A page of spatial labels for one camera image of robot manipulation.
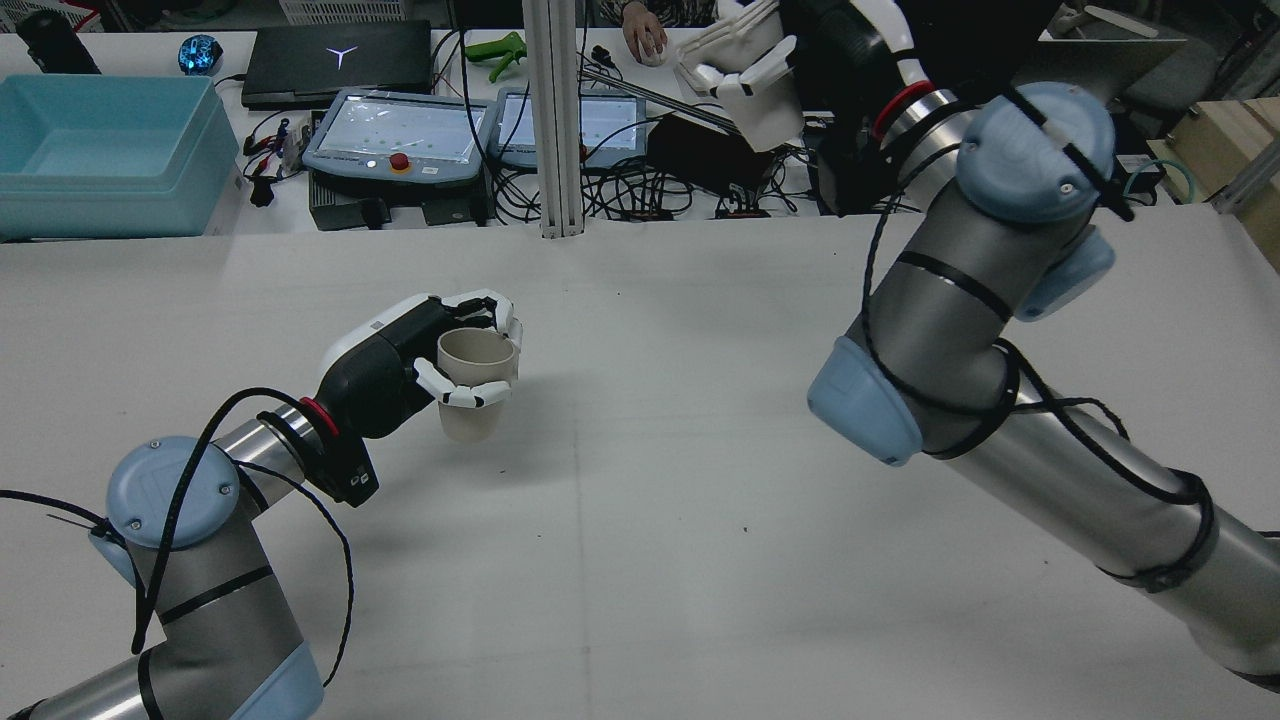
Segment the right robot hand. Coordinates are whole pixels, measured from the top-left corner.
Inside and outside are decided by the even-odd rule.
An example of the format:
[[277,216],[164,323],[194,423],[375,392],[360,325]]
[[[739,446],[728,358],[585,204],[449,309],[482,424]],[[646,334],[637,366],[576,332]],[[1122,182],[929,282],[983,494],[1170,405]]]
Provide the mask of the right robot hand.
[[876,114],[910,88],[934,88],[896,1],[724,1],[675,61],[695,96],[735,117],[787,102]]

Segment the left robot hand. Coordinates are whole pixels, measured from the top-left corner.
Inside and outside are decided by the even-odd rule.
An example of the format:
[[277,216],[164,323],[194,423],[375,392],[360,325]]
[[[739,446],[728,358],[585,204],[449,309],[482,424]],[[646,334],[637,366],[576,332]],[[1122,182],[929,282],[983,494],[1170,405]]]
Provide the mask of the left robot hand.
[[511,396],[522,343],[502,293],[411,295],[330,346],[316,414],[337,439],[376,439],[435,404],[448,437],[479,442]]

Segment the person's bare hand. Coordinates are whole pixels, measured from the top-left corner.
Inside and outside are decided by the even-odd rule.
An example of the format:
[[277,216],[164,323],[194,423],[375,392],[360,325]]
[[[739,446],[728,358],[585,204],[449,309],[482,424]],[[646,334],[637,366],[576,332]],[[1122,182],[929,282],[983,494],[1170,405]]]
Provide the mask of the person's bare hand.
[[658,15],[644,1],[626,1],[620,13],[623,41],[631,56],[641,64],[660,64],[668,38]]

